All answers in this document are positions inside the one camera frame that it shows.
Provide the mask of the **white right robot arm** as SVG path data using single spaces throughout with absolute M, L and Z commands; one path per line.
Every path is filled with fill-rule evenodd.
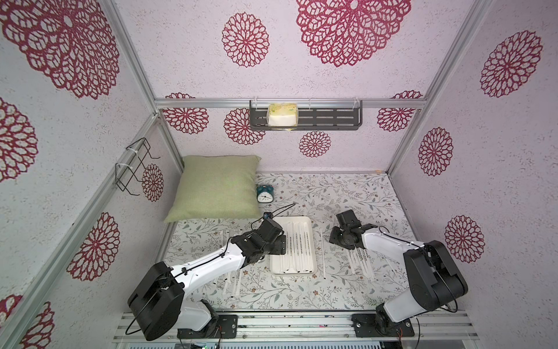
M 469 291 L 462 273 L 440 241 L 408 241 L 379 225 L 363 224 L 352 210 L 337 215 L 329 242 L 346 250 L 367 250 L 404 264 L 408 289 L 376 308 L 375 324 L 386 332 L 414 316 L 442 308 Z

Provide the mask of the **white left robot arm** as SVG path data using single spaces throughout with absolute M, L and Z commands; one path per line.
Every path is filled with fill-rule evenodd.
M 132 324 L 147 341 L 162 337 L 173 327 L 198 338 L 215 336 L 219 315 L 206 300 L 190 301 L 190 295 L 222 275 L 255 264 L 269 254 L 286 253 L 286 237 L 279 223 L 264 218 L 261 225 L 232 236 L 224 247 L 189 263 L 150 267 L 129 297 Z

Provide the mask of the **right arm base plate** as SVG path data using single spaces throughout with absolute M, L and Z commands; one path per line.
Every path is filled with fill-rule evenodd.
M 415 331 L 409 319 L 394 323 L 382 314 L 353 314 L 351 316 L 356 337 L 414 337 Z

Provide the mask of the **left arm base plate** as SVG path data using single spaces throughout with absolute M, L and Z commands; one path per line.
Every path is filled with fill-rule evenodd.
M 235 339 L 238 329 L 237 315 L 218 315 L 202 330 L 178 329 L 177 338 L 180 340 L 194 339 Z

